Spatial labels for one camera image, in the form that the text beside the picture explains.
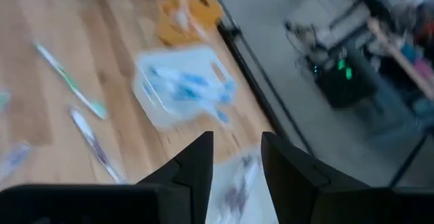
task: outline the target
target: floor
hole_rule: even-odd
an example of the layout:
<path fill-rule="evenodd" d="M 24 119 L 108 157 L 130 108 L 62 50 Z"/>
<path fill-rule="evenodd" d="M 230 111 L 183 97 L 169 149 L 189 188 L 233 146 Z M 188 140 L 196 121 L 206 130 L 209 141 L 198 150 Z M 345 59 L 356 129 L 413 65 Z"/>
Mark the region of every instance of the floor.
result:
<path fill-rule="evenodd" d="M 134 57 L 164 48 L 155 35 L 158 0 L 0 0 L 0 88 L 12 99 L 0 117 L 0 152 L 26 141 L 33 152 L 0 188 L 20 183 L 112 183 L 68 114 L 83 113 L 129 183 L 143 179 L 204 131 L 214 131 L 215 162 L 260 142 L 271 127 L 218 33 L 214 48 L 237 88 L 231 128 L 206 115 L 159 132 L 136 101 Z M 37 40 L 57 57 L 108 119 L 93 116 L 42 59 Z"/>
<path fill-rule="evenodd" d="M 404 128 L 393 138 L 377 137 L 379 132 L 406 121 L 403 104 L 389 99 L 394 91 L 385 84 L 375 101 L 362 101 L 352 109 L 333 110 L 313 83 L 309 72 L 297 60 L 300 53 L 290 45 L 283 21 L 311 22 L 327 26 L 350 6 L 349 0 L 220 0 L 230 13 L 243 37 L 236 41 L 247 66 L 258 79 L 278 115 L 285 107 L 294 118 L 315 156 L 325 163 L 372 185 L 387 185 L 420 138 L 414 128 Z M 363 22 L 368 11 L 360 7 L 349 19 L 334 29 L 339 39 L 353 26 Z M 224 23 L 231 25 L 228 18 Z M 280 95 L 279 104 L 271 86 Z M 378 106 L 384 114 L 378 112 Z M 294 133 L 293 124 L 279 119 L 288 129 L 289 138 L 304 149 Z M 434 145 L 427 143 L 424 153 L 404 176 L 400 185 L 431 186 L 430 169 Z"/>

